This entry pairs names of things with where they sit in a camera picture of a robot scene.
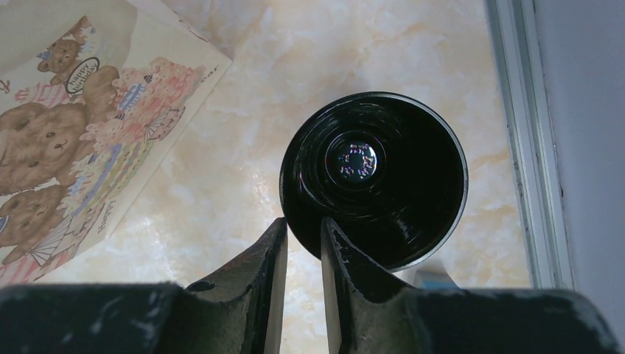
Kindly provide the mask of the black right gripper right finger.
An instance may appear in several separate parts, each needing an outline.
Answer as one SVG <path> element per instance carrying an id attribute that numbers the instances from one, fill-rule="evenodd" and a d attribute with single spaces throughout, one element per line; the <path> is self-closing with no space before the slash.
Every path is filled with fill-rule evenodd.
<path id="1" fill-rule="evenodd" d="M 321 222 L 321 262 L 331 353 L 424 353 L 416 288 L 363 253 L 331 218 Z"/>

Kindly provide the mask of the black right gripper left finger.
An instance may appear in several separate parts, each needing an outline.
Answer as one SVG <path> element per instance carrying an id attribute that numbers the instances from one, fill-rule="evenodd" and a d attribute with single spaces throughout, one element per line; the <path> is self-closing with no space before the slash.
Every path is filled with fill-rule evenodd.
<path id="1" fill-rule="evenodd" d="M 287 275 L 287 221 L 176 296 L 160 353 L 278 353 Z"/>

